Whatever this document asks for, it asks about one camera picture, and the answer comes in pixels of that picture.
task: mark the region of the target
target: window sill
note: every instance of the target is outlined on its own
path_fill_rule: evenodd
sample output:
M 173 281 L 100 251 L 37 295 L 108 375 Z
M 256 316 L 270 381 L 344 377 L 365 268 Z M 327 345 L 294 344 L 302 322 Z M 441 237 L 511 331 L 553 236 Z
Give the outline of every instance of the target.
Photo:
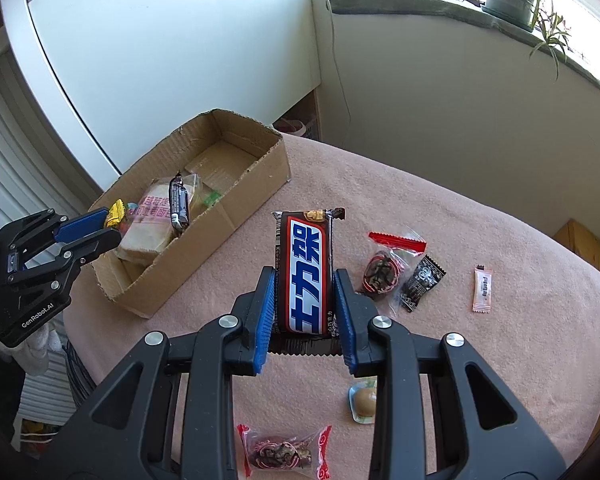
M 468 23 L 475 27 L 494 28 L 505 36 L 529 46 L 536 46 L 541 40 L 509 22 L 491 16 L 471 6 L 456 4 L 448 0 L 330 0 L 334 14 L 416 14 L 419 16 L 445 16 L 452 20 Z M 542 47 L 541 52 L 550 56 L 549 49 Z M 557 52 L 558 59 L 564 65 L 587 79 L 600 90 L 600 79 L 571 57 L 563 59 Z

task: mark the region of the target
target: wooden cabinet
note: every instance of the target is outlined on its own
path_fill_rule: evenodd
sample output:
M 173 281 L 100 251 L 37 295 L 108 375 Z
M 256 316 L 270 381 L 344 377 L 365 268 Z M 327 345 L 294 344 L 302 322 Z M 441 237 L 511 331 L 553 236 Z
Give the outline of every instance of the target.
M 554 240 L 600 271 L 600 240 L 584 225 L 571 219 L 554 235 Z

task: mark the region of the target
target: bread package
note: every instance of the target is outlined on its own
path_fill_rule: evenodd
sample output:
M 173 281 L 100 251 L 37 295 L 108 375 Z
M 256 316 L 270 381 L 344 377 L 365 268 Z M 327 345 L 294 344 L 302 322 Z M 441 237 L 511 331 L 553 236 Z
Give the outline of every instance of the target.
M 192 209 L 199 209 L 200 178 L 196 174 L 182 178 Z M 128 212 L 128 228 L 122 237 L 115 254 L 141 266 L 150 266 L 156 256 L 167 248 L 173 237 L 169 202 L 169 182 L 171 179 L 154 180 L 149 186 L 138 207 Z

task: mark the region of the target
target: blue gripper pad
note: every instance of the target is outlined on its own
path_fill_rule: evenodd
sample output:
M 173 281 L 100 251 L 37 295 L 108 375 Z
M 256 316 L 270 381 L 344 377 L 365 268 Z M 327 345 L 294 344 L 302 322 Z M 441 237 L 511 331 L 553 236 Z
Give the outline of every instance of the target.
M 338 331 L 340 332 L 340 345 L 342 346 L 342 356 L 344 364 L 349 367 L 351 375 L 356 373 L 358 368 L 358 356 L 356 355 L 356 333 L 353 329 L 351 316 L 347 300 L 342 290 L 342 283 L 337 274 L 333 276 L 336 296 L 336 322 L 338 323 Z
M 56 242 L 69 244 L 103 229 L 108 213 L 109 210 L 103 207 L 63 223 L 54 237 Z
M 260 319 L 258 320 L 258 327 L 255 334 L 256 347 L 253 356 L 253 369 L 257 374 L 262 371 L 262 366 L 267 360 L 267 352 L 269 351 L 269 339 L 271 338 L 275 310 L 275 277 L 276 272 L 273 271 L 267 282 L 267 290 L 265 291 L 262 300 L 262 310 L 260 312 Z

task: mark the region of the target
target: pink blanket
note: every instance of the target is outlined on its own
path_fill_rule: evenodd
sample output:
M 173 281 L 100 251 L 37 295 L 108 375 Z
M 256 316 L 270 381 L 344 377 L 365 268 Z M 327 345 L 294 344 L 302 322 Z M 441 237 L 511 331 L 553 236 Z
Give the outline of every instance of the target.
M 198 330 L 228 312 L 236 296 L 253 290 L 262 266 L 274 263 L 270 211 L 342 206 L 347 219 L 334 224 L 336 267 L 349 269 L 358 286 L 373 250 L 370 230 L 400 234 L 408 225 L 418 232 L 446 276 L 416 312 L 400 310 L 398 320 L 430 337 L 463 334 L 571 463 L 600 412 L 600 273 L 519 220 L 416 176 L 318 142 L 291 136 L 285 142 L 292 180 L 152 319 L 109 302 L 93 270 L 82 271 L 64 322 L 93 378 L 101 381 L 146 332 Z M 477 264 L 493 269 L 490 314 L 471 311 Z M 235 423 L 299 434 L 332 424 L 331 477 L 366 479 L 373 425 L 352 420 L 347 390 L 354 381 L 342 358 L 269 355 L 261 376 L 234 378 Z M 430 429 L 427 457 L 434 470 Z M 300 478 L 258 473 L 252 478 Z

